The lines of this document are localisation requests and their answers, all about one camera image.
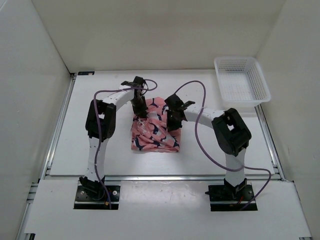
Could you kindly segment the pink shark print shorts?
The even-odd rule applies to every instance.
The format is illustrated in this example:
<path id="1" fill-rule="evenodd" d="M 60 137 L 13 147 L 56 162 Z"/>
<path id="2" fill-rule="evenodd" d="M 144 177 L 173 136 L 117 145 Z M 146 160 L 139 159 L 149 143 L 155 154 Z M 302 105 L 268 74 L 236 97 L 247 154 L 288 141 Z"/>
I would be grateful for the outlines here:
<path id="1" fill-rule="evenodd" d="M 177 153 L 180 151 L 181 129 L 168 131 L 165 100 L 153 97 L 146 100 L 147 117 L 133 116 L 131 149 L 141 152 Z"/>

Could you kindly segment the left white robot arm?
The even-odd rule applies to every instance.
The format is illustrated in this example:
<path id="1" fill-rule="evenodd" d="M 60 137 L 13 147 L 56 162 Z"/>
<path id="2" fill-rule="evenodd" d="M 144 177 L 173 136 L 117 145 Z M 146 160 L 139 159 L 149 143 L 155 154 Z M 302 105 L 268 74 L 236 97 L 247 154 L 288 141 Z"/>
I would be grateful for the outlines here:
<path id="1" fill-rule="evenodd" d="M 94 201 L 105 200 L 111 206 L 111 196 L 105 185 L 107 145 L 116 130 L 117 111 L 128 102 L 139 117 L 147 117 L 144 93 L 149 91 L 147 80 L 136 76 L 124 81 L 118 89 L 103 89 L 94 93 L 85 122 L 89 140 L 89 156 L 84 176 L 79 178 L 85 193 Z"/>

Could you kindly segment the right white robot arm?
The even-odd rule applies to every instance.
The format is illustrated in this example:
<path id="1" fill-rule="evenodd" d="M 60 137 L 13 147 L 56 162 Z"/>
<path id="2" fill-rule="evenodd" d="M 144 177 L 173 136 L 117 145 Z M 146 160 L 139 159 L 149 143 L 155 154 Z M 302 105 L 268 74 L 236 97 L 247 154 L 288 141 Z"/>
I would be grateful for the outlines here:
<path id="1" fill-rule="evenodd" d="M 194 122 L 195 138 L 202 152 L 218 167 L 226 170 L 223 180 L 224 193 L 230 200 L 238 199 L 247 186 L 245 154 L 252 134 L 238 111 L 230 108 L 218 115 L 216 111 L 197 105 L 194 101 L 183 102 L 176 94 L 164 100 L 167 105 L 167 130 L 182 128 L 182 122 Z M 206 153 L 198 135 L 198 125 L 213 129 L 216 141 L 225 155 L 225 165 Z"/>

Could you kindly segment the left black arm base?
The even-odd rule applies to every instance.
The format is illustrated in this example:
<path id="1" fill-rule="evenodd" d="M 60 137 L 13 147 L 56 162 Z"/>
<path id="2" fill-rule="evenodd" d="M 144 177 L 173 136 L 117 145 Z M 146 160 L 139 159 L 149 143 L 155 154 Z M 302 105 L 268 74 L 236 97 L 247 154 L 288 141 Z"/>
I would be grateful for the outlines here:
<path id="1" fill-rule="evenodd" d="M 101 185 L 80 177 L 73 208 L 76 210 L 118 210 L 121 195 L 120 185 Z"/>

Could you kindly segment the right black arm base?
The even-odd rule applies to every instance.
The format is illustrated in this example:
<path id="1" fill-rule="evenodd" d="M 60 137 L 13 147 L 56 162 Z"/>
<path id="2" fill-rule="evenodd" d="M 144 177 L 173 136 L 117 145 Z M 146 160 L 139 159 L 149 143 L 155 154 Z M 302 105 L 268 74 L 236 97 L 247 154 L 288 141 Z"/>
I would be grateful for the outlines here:
<path id="1" fill-rule="evenodd" d="M 223 184 L 209 185 L 205 192 L 209 197 L 211 212 L 257 211 L 254 190 L 247 179 L 240 184 L 240 189 L 233 189 L 224 179 Z"/>

